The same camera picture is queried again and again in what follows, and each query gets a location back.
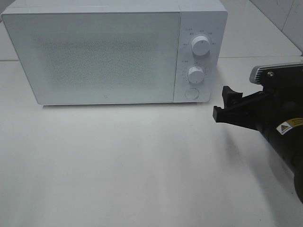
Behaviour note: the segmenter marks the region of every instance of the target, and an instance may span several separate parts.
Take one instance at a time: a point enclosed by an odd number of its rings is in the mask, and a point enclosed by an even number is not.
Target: screw
[[[273,72],[268,72],[267,75],[268,75],[269,77],[273,77],[275,74],[274,74]]]

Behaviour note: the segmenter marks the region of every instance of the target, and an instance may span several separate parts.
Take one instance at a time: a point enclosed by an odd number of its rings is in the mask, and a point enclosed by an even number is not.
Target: microwave door
[[[38,103],[160,103],[173,102],[179,18],[26,14],[5,23]]]

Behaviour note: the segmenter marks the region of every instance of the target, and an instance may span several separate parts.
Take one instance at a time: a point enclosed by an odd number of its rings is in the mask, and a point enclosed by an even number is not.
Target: warning label
[[[281,135],[284,135],[291,129],[298,127],[300,125],[303,125],[303,118],[293,118],[286,122],[283,122],[276,129]]]

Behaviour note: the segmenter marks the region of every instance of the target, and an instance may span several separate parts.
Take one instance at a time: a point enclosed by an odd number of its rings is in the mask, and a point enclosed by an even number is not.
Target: white countertop
[[[259,55],[253,40],[246,50]],[[0,226],[301,226],[275,151],[259,132],[212,117],[223,85],[249,95],[262,88],[249,83],[254,66],[303,60],[290,41],[271,45],[276,57],[220,58],[204,104],[42,107],[20,63],[1,61]]]

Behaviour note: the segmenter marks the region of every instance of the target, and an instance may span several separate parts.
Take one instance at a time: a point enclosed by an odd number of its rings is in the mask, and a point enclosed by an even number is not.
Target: white microwave
[[[206,102],[219,0],[16,0],[2,20],[42,105]]]

